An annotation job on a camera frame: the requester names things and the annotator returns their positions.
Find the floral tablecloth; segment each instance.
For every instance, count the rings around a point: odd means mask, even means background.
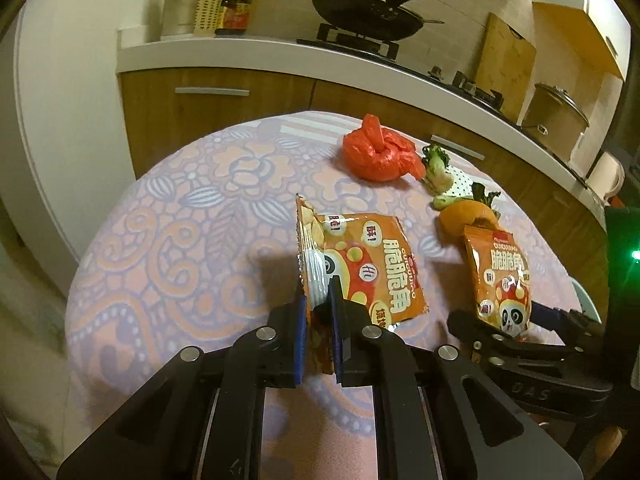
[[[66,311],[72,377],[89,429],[180,348],[229,346],[262,325],[270,306],[292,299],[296,193],[319,211],[398,216],[431,309],[398,333],[430,349],[455,342],[447,314],[473,302],[463,250],[440,242],[431,198],[412,177],[378,185],[348,174],[340,139],[359,125],[324,112],[238,124],[184,147],[129,188],[82,258]],[[452,164],[499,189],[461,157],[452,155]],[[495,205],[529,259],[533,299],[579,309],[564,267],[529,218],[505,193]],[[262,475],[376,478],[370,388],[307,375],[295,390],[268,390]]]

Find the silver bolt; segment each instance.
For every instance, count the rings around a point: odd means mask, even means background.
[[[458,357],[458,350],[455,346],[442,345],[438,348],[438,355],[445,361],[454,361]]]
[[[183,348],[180,352],[180,359],[188,363],[195,361],[198,357],[200,357],[200,350],[195,346],[187,346],[187,348]]]
[[[263,341],[271,341],[274,337],[276,337],[276,331],[270,326],[261,326],[258,330],[255,331],[255,335],[258,339]]]
[[[378,339],[382,335],[382,329],[376,325],[367,325],[362,329],[362,335],[367,339]]]

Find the round table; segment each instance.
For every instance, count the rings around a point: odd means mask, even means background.
[[[431,197],[412,177],[380,185],[350,176],[340,139],[359,126],[324,112],[238,124],[185,146],[130,186],[82,258],[66,311],[72,379],[90,430],[180,348],[230,346],[263,324],[270,306],[292,300],[296,193],[321,212],[397,216],[430,306],[398,333],[428,349],[455,343],[447,314],[474,301],[463,248],[441,244]],[[451,162],[499,190],[461,157]],[[529,259],[532,297],[579,309],[564,267],[529,218],[504,192],[495,206]],[[268,390],[262,474],[376,478],[370,388],[342,389],[334,376],[307,373],[295,390]]]

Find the white countertop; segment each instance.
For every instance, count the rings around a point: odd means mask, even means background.
[[[170,67],[282,72],[359,88],[421,108],[498,144],[575,196],[605,228],[598,198],[543,148],[453,92],[401,70],[340,52],[271,38],[184,38],[126,46],[117,72]]]

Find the green vegetable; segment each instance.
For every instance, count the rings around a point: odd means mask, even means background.
[[[500,196],[500,191],[492,191],[488,195],[485,195],[484,185],[479,182],[471,184],[471,193],[473,193],[474,200],[476,202],[482,202],[489,208],[491,207],[491,202],[494,201],[494,198]]]
[[[453,186],[453,175],[446,171],[449,165],[449,155],[437,144],[425,146],[422,152],[424,153],[422,163],[427,170],[423,180],[436,193],[448,191]]]
[[[444,208],[455,204],[456,202],[460,202],[461,200],[473,200],[472,196],[447,196],[447,195],[438,195],[433,199],[431,205],[436,211],[442,211]]]

